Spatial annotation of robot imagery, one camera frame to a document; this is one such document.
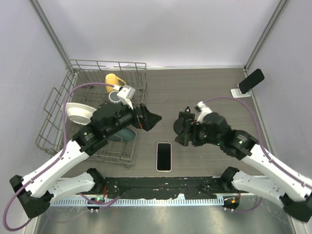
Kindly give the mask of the black clamp phone stand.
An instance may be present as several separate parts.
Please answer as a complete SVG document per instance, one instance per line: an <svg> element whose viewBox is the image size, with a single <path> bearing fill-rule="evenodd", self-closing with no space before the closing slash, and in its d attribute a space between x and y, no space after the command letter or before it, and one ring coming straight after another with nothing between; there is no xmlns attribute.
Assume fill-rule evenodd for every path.
<svg viewBox="0 0 312 234"><path fill-rule="evenodd" d="M191 108L189 106L187 106L185 108L184 111L191 111ZM180 123L179 123L179 120L177 119L175 122L174 122L174 132L179 135L183 132L184 130L184 126L182 126Z"/></svg>

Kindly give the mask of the black case phone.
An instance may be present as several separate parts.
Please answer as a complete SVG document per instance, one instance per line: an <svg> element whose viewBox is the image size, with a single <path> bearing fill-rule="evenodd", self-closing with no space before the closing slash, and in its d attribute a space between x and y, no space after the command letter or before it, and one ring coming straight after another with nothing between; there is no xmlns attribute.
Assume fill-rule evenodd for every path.
<svg viewBox="0 0 312 234"><path fill-rule="evenodd" d="M261 69L256 69L249 76L247 76L243 81L238 84L238 88L242 94L246 94L256 85L264 80L265 76Z"/></svg>

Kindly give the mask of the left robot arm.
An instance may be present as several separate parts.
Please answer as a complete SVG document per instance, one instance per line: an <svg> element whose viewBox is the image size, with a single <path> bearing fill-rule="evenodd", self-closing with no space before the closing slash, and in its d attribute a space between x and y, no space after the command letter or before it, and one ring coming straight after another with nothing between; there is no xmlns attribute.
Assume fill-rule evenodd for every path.
<svg viewBox="0 0 312 234"><path fill-rule="evenodd" d="M54 183L71 168L106 146L110 136L130 125L149 131L161 119L143 103L134 108L122 103L100 105L93 112L90 123L80 128L59 153L32 173L15 175L9 180L27 217L31 219L44 213L51 201L65 192Z"/></svg>

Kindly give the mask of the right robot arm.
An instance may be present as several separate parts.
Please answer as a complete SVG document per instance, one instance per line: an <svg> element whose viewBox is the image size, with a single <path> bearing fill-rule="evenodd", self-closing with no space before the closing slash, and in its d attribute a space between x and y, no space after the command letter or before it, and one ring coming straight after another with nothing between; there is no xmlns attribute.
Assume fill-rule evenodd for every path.
<svg viewBox="0 0 312 234"><path fill-rule="evenodd" d="M311 219L312 180L280 161L252 135L231 129L223 116L207 111L195 118L193 113L180 112L174 131L175 141L183 146L219 146L226 155L251 165L267 177L261 180L228 167L220 180L223 191L230 193L236 189L253 193L274 202L299 221Z"/></svg>

